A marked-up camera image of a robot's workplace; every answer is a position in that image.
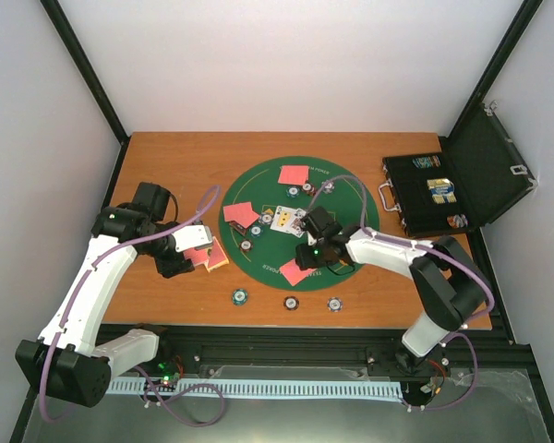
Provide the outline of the red card seat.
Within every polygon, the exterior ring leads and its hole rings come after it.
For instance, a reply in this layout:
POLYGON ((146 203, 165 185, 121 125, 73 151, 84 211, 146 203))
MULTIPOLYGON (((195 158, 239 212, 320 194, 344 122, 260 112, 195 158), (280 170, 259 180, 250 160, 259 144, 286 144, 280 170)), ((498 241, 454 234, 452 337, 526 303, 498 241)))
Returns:
POLYGON ((308 277, 313 269, 300 269, 295 259, 291 259, 279 268, 280 273, 291 286, 297 286, 298 283, 308 277))
POLYGON ((251 208, 240 208, 235 211, 232 220, 248 228, 259 218, 259 214, 251 208))
POLYGON ((278 177, 278 183, 289 186, 302 186, 309 178, 307 165, 283 165, 278 177))

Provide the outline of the brown 100 chip stack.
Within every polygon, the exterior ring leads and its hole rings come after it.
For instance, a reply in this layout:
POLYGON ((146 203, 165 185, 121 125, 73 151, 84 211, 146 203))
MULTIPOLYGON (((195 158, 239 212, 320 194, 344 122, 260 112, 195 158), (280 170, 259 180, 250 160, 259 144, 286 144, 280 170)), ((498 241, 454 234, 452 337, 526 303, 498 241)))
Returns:
POLYGON ((299 307, 299 300, 294 296, 286 297, 283 301, 283 306, 288 311, 294 311, 299 307))

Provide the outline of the blue white chip stack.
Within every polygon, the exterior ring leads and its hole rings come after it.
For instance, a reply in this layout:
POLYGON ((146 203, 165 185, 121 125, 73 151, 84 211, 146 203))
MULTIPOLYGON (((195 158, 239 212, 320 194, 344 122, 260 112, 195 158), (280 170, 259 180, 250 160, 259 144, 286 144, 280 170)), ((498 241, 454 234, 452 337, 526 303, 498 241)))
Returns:
POLYGON ((343 302, 338 297, 332 297, 328 300, 327 307, 331 312, 339 312, 343 308, 343 302))

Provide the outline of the green 50 chip top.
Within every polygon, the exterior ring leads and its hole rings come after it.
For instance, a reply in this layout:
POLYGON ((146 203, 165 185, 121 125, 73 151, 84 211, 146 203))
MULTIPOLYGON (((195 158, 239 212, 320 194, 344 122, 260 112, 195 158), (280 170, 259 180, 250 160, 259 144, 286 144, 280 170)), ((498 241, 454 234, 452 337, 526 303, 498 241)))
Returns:
POLYGON ((289 198, 297 198, 299 196, 300 189, 297 186, 289 186, 286 190, 286 195, 289 198))

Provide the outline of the brown 100 chip top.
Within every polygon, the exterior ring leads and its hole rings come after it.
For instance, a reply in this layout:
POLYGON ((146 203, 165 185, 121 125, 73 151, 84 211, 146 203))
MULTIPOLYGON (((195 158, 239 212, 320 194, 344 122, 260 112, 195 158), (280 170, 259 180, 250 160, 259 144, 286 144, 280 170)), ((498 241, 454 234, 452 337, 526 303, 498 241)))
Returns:
POLYGON ((314 187, 311 183, 304 183, 302 185, 302 190, 310 197, 314 197, 316 194, 316 187, 314 187))

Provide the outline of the triangular all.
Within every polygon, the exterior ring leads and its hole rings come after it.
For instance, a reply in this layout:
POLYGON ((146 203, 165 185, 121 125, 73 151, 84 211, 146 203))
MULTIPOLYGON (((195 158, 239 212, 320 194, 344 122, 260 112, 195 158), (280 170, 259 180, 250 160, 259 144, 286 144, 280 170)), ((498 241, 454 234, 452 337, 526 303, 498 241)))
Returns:
POLYGON ((237 223, 237 222, 235 222, 235 221, 231 221, 231 222, 229 223, 229 226, 230 226, 232 229, 234 229, 235 231, 237 231, 237 232, 239 232, 240 234, 242 234, 242 235, 245 235, 246 232, 247 232, 247 229, 246 229, 244 226, 240 225, 239 223, 237 223))

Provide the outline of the green blue 50 chip stack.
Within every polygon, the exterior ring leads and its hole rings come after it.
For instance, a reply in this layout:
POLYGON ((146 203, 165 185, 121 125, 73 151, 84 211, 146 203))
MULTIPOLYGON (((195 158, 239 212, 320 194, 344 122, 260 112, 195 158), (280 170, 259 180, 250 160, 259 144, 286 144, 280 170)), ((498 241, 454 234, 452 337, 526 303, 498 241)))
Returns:
POLYGON ((244 289, 236 289, 232 294, 232 302, 236 306, 244 305, 248 300, 248 293, 244 289))

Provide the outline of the red card top seat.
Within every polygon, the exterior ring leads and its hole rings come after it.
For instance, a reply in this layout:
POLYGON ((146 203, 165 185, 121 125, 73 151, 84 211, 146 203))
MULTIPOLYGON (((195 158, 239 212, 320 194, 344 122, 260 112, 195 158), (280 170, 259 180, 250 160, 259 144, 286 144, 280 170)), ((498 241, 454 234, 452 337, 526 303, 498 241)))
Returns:
POLYGON ((302 186, 309 178, 307 165, 283 165, 278 177, 278 183, 289 186, 302 186))

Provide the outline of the red backed card deck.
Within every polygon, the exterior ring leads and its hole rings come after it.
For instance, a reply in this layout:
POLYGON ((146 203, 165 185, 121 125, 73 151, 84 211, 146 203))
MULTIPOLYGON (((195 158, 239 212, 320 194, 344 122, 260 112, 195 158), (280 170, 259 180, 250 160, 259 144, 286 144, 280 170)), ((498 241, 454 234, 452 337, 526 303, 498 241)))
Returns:
POLYGON ((185 259, 190 259, 194 267, 205 265, 209 261, 211 254, 210 247, 201 249, 189 248, 183 252, 185 259))

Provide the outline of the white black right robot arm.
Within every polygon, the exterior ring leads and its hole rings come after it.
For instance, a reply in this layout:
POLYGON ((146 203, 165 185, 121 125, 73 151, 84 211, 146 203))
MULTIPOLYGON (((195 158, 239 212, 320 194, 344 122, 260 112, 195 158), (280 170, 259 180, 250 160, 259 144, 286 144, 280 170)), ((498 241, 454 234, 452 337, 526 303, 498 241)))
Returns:
POLYGON ((450 236, 430 242, 387 235, 362 224, 343 228, 322 207, 304 215, 300 226, 307 241, 296 247, 295 263, 302 270, 342 261, 386 269, 413 282, 423 312, 395 352, 406 374, 414 373, 437 345, 474 318, 480 306, 494 306, 487 279, 450 236))

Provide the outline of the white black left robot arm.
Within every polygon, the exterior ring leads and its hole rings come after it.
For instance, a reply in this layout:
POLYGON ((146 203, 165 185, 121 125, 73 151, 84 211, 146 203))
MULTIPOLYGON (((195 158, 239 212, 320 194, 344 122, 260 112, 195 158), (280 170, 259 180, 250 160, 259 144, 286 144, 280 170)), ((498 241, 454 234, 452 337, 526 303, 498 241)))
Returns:
POLYGON ((92 407, 109 383, 133 367, 167 369, 174 349, 165 328, 138 324, 123 336, 98 345, 105 311, 128 268, 139 256, 152 257, 164 278, 194 269, 184 253, 211 243, 200 218, 209 209, 201 202, 184 222, 163 218, 174 195, 166 188, 142 182, 129 202, 101 210, 91 228, 86 256, 64 301, 35 341, 23 340, 16 361, 38 394, 44 420, 47 400, 56 398, 92 407))

